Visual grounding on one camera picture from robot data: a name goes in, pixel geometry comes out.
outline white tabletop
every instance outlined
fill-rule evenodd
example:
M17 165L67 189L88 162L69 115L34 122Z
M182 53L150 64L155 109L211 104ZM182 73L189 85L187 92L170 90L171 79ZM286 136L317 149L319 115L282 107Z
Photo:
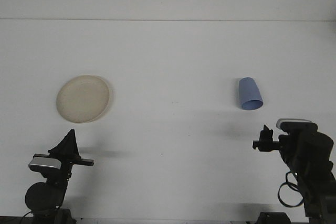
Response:
M279 154L252 142L278 118L310 119L336 137L335 54L332 22L0 20L0 215L27 211L26 190L43 181L28 169L32 155L75 129L95 165L72 170L64 207L74 217L248 220L277 210L305 221L302 207L277 200L288 170ZM108 80L113 103L72 124L56 95L82 74ZM237 103L246 76L264 99L256 111Z

